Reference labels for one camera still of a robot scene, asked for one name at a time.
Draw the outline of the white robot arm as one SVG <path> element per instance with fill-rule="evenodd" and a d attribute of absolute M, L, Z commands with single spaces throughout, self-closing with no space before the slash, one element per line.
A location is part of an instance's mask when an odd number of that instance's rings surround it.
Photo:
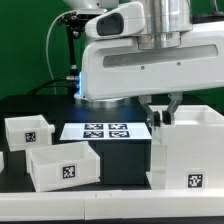
<path fill-rule="evenodd" d="M 86 17 L 81 94 L 90 101 L 167 94 L 171 124 L 187 91 L 224 87 L 224 12 L 193 22 L 190 0 L 64 0 Z"/>

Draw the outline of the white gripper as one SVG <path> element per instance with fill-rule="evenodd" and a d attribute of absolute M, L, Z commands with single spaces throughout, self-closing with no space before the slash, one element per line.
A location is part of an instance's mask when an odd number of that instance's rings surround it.
<path fill-rule="evenodd" d="M 162 120 L 174 124 L 181 92 L 224 87 L 224 21 L 195 24 L 172 48 L 141 50 L 135 37 L 94 41 L 83 53 L 81 78 L 89 100 L 140 96 L 151 127 L 160 126 L 160 113 L 144 95 L 170 93 Z"/>

